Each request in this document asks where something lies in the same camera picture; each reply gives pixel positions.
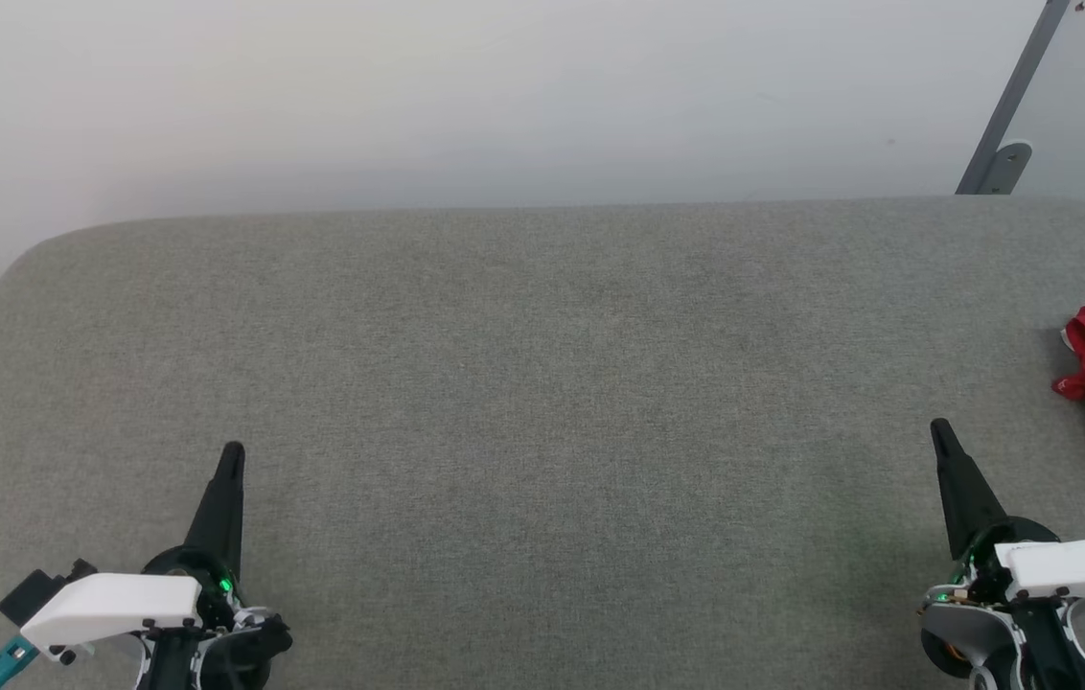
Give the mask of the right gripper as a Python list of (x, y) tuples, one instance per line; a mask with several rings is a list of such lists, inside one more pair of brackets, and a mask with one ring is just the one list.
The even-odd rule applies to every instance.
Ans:
[(1009, 518), (949, 420), (932, 420), (930, 437), (950, 559), (969, 599), (1085, 599), (1085, 539), (1061, 541), (1037, 521)]

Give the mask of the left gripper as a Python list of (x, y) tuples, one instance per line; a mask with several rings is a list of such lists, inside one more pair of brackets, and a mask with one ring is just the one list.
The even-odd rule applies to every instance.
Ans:
[(35, 568), (20, 584), (20, 634), (64, 662), (119, 636), (230, 629), (242, 605), (245, 449), (227, 442), (189, 525), (186, 546), (155, 555), (138, 573), (101, 572), (77, 560), (69, 575)]

